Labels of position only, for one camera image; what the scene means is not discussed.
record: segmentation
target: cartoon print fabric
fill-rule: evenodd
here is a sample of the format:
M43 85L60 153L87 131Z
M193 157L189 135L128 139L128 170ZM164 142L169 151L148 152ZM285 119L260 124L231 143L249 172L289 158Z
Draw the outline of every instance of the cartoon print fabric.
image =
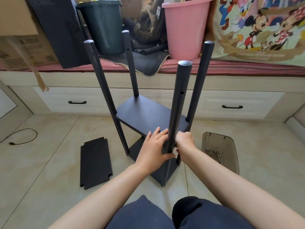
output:
M214 59L305 66L305 0L214 0Z

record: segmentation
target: tiled floor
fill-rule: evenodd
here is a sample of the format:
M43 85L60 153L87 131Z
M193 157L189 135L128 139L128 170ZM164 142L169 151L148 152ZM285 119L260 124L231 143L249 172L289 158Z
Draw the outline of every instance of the tiled floor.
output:
M34 135L23 131L0 144L0 228L47 228L99 187L86 191L79 187L80 146L86 141L108 139L114 176L133 163L110 117L35 115L18 129L22 128L37 130L37 139L24 145L7 144ZM124 125L123 130L129 145L139 138ZM240 175L305 216L305 147L284 124L195 121L192 133L198 148L204 132L232 137ZM183 163L165 188L148 177L128 202L143 194L168 215L174 203L188 195L217 202Z

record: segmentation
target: dark pants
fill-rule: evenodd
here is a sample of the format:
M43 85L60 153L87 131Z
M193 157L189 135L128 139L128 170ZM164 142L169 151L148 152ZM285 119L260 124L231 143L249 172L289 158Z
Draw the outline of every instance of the dark pants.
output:
M235 211L194 196L180 199L173 207L172 220L144 195L123 206L112 218L107 229L253 229Z

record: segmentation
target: black cable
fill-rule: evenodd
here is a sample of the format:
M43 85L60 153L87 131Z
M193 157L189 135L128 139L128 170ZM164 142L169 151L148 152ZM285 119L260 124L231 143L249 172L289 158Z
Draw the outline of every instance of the black cable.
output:
M7 139L8 137L10 137L11 135L13 135L13 134L15 134L15 133L17 133L17 132L19 132L19 131L26 130L26 129L30 129L30 130L35 131L35 133L36 133L36 137L38 136L38 133L37 133L37 131L36 131L36 130L34 130L34 129L32 129L32 128L24 128L24 129L18 130L18 131L16 131L16 132L14 132L14 133L12 133L12 134L8 135L6 138L4 138L2 141L0 141L0 143L1 143L1 142L3 142L3 141L4 141L5 139ZM22 144L25 144L25 143L28 143L28 142L31 142L31 141L35 140L35 139L36 139L36 137L35 137L34 139L29 140L29 141L24 142L24 143L15 144L14 142L10 142L9 144L10 144L10 145L22 145Z

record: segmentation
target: dark green bucket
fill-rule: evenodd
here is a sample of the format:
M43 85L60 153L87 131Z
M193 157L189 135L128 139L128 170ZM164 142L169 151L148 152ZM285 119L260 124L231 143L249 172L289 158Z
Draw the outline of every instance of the dark green bucket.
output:
M100 0L77 5L100 55L124 52L121 1Z

